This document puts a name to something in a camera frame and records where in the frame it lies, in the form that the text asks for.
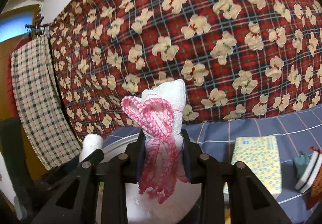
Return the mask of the pink white knitted cloth bundle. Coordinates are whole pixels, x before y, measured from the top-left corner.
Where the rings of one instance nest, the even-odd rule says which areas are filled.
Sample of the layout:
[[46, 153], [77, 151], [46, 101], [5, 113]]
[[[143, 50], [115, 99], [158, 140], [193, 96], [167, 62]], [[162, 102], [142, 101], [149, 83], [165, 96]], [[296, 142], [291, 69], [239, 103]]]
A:
[[145, 89], [140, 97], [126, 96], [121, 107], [141, 128], [145, 139], [145, 161], [139, 178], [140, 193], [153, 187], [152, 194], [164, 190], [162, 204], [176, 186], [178, 150], [174, 137], [181, 135], [186, 85], [182, 79]]

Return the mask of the clear bag of white stuffing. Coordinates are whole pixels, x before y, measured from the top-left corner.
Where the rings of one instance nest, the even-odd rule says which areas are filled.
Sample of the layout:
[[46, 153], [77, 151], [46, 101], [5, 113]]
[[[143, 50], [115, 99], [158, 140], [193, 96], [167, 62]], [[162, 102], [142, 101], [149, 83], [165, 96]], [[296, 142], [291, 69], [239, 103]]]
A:
[[90, 133], [85, 136], [82, 151], [79, 155], [79, 163], [90, 156], [95, 150], [103, 148], [103, 138], [100, 135]]

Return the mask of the yellow patterned tissue box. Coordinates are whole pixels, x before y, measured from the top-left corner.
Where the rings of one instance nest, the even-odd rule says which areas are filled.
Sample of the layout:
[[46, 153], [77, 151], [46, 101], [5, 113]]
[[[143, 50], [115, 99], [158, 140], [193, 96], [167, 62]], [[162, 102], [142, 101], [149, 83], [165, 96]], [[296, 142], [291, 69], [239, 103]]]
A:
[[238, 137], [231, 163], [238, 161], [252, 170], [274, 198], [282, 193], [281, 162], [275, 135]]

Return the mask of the checked beige hanging towel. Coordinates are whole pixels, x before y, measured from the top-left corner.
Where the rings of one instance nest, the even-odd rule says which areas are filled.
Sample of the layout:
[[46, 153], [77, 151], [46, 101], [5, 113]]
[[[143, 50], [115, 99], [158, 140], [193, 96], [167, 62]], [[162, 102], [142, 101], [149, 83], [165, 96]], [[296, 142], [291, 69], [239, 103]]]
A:
[[44, 167], [50, 170], [79, 155], [80, 144], [61, 108], [46, 36], [12, 52], [11, 81], [22, 126]]

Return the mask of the red gold embroidered pouch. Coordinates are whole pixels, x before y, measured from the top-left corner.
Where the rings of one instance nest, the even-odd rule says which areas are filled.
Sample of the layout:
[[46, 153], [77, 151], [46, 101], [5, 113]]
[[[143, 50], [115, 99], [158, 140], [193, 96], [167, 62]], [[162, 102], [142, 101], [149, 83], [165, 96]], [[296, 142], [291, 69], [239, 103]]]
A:
[[310, 149], [316, 152], [318, 157], [307, 182], [307, 184], [311, 184], [311, 194], [306, 203], [307, 210], [311, 210], [315, 204], [321, 201], [321, 149], [316, 149], [314, 146], [311, 146]]

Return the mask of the light blue wipes packet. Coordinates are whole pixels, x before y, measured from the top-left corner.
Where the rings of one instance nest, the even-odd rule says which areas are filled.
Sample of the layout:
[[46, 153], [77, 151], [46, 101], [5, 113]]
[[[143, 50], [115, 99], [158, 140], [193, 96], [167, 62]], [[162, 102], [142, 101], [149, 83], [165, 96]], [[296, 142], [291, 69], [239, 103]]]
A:
[[296, 177], [300, 179], [304, 174], [308, 164], [310, 162], [310, 157], [307, 153], [301, 153], [299, 156], [293, 158], [293, 164], [296, 169]]

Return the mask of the white black striped eraser block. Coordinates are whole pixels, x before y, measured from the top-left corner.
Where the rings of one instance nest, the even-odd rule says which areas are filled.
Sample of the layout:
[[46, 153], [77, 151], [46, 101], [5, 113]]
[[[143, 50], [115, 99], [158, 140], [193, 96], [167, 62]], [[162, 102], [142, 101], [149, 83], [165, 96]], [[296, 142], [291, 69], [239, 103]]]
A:
[[299, 193], [305, 193], [313, 185], [315, 178], [317, 177], [321, 167], [321, 150], [315, 150], [306, 167], [303, 175], [297, 182], [295, 189]]

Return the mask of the blue checked tablecloth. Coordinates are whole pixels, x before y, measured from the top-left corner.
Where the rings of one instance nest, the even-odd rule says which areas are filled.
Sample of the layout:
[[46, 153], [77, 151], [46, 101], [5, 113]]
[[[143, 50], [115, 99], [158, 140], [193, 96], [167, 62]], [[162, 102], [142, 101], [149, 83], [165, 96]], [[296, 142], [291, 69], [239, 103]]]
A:
[[[321, 223], [321, 204], [306, 208], [310, 193], [296, 191], [293, 158], [303, 153], [312, 156], [311, 146], [321, 147], [321, 106], [297, 113], [264, 119], [239, 119], [232, 122], [184, 125], [190, 138], [218, 161], [232, 161], [239, 137], [275, 136], [281, 163], [282, 191], [276, 200], [292, 223]], [[137, 193], [138, 186], [127, 188], [129, 223], [197, 223], [201, 186], [178, 182], [176, 191], [163, 205], [148, 202]]]

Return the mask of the red plaid bear blanket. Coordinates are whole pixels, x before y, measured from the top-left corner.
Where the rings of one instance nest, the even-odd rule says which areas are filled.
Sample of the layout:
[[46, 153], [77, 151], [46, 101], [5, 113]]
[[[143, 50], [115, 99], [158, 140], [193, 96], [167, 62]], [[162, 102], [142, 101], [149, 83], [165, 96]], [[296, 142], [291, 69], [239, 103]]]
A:
[[79, 140], [134, 125], [122, 99], [176, 79], [188, 124], [321, 103], [319, 0], [71, 0], [50, 43]]

